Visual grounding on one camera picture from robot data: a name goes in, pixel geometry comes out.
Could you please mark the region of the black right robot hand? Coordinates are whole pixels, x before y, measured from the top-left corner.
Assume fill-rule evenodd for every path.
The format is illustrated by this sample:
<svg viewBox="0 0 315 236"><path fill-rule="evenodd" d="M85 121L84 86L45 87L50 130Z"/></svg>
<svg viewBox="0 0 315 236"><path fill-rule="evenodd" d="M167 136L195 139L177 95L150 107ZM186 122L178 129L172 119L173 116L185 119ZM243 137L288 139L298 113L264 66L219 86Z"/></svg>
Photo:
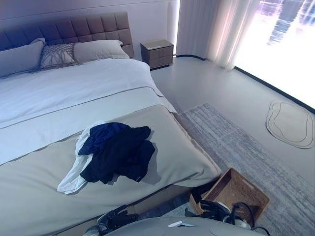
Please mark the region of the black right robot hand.
<svg viewBox="0 0 315 236"><path fill-rule="evenodd" d="M229 217L231 211L218 202L210 202L201 200L200 207L203 210L198 217L213 219L217 221L223 221L225 217Z"/></svg>

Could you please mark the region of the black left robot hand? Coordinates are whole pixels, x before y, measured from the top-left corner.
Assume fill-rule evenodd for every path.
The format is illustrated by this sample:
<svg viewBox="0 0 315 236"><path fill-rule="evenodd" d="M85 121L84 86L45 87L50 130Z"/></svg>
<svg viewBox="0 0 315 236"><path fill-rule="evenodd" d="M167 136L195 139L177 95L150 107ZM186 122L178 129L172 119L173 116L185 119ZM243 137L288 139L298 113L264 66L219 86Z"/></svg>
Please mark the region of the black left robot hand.
<svg viewBox="0 0 315 236"><path fill-rule="evenodd" d="M117 209L113 210L109 216L109 222L112 224L122 224L122 223L131 223L137 221L139 215L135 214L128 214L126 210L127 205L122 205Z"/></svg>

